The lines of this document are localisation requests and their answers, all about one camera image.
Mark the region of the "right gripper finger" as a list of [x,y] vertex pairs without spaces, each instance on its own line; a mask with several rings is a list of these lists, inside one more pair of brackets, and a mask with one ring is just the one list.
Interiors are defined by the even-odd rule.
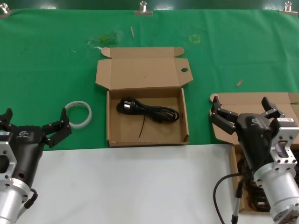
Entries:
[[236,112],[228,111],[221,108],[219,98],[213,98],[213,105],[211,108],[211,122],[219,127],[221,130],[232,135],[236,131],[235,123],[239,117]]
[[262,121],[285,117],[285,114],[281,112],[275,104],[271,103],[267,97],[263,97],[261,104],[264,108],[264,112],[261,113]]

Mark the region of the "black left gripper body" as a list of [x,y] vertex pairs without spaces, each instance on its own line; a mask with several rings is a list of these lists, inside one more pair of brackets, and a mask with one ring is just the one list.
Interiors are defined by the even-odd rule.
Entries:
[[17,160],[12,177],[32,186],[43,154],[45,133],[39,126],[16,126],[9,142]]

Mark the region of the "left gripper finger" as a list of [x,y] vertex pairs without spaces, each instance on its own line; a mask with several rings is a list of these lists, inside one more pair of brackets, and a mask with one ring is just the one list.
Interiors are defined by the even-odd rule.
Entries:
[[3,131],[11,131],[14,125],[10,124],[13,112],[11,108],[7,108],[6,112],[0,116],[0,129]]
[[66,109],[62,109],[59,121],[42,126],[42,130],[45,134],[44,142],[49,148],[67,138],[71,134],[71,125]]

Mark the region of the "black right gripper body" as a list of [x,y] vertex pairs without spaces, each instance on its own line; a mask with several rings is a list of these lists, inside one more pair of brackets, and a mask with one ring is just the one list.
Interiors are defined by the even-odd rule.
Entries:
[[270,119],[262,121],[258,113],[240,113],[235,123],[235,132],[250,171],[273,162],[270,149],[274,130],[270,124]]

